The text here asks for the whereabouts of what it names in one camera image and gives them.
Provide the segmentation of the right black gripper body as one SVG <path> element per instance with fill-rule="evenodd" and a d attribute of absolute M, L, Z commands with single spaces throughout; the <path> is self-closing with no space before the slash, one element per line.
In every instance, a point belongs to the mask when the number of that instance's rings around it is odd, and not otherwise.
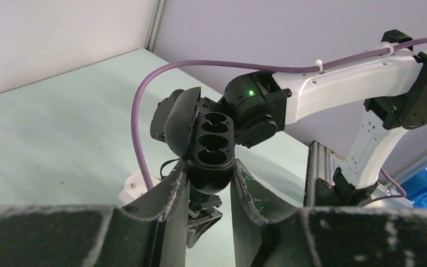
<path fill-rule="evenodd" d="M 285 128 L 289 89 L 281 89 L 271 71 L 257 71 L 231 80 L 218 101 L 200 96 L 198 111 L 222 113 L 232 119 L 234 143 L 251 148 Z"/>

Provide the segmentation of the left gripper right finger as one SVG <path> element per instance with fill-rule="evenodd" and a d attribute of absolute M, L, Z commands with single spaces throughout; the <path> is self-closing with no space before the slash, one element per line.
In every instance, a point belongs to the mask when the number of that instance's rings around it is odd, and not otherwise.
<path fill-rule="evenodd" d="M 427 266 L 427 210 L 298 208 L 240 160 L 230 195 L 236 266 Z"/>

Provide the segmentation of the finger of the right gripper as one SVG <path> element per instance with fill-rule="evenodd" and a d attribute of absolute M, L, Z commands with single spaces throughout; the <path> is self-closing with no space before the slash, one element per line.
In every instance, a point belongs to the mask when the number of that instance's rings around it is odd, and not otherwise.
<path fill-rule="evenodd" d="M 199 238 L 222 217 L 223 213 L 215 208 L 208 208 L 196 212 L 189 210 L 186 238 L 187 248 L 193 248 Z"/>
<path fill-rule="evenodd" d="M 204 210 L 212 207 L 220 207 L 222 201 L 217 195 L 204 194 L 196 190 L 193 186 L 190 187 L 189 195 L 189 217 L 198 217 Z"/>

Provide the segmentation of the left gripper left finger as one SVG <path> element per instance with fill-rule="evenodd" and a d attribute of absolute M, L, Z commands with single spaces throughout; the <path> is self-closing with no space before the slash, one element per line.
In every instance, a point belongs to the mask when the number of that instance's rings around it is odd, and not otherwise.
<path fill-rule="evenodd" d="M 128 205 L 0 206 L 0 266 L 184 266 L 187 163 Z"/>

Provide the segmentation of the black charging case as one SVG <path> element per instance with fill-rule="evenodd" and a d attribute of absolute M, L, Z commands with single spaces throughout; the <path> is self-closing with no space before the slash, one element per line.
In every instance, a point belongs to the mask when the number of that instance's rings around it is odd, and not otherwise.
<path fill-rule="evenodd" d="M 232 119 L 201 104 L 201 89 L 183 91 L 167 116 L 165 141 L 187 161 L 190 184 L 203 194 L 222 191 L 231 181 L 235 159 Z"/>

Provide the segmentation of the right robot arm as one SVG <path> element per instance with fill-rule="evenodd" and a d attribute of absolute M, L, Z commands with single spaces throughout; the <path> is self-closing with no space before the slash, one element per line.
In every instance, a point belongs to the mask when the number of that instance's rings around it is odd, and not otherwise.
<path fill-rule="evenodd" d="M 361 206 L 372 201 L 381 166 L 408 131 L 427 124 L 427 43 L 391 30 L 382 48 L 313 67 L 259 67 L 231 80 L 219 101 L 194 87 L 162 100 L 150 125 L 187 163 L 191 209 L 217 195 L 234 173 L 234 147 L 253 147 L 314 113 L 363 101 L 363 122 L 330 182 L 306 179 L 306 206 Z"/>

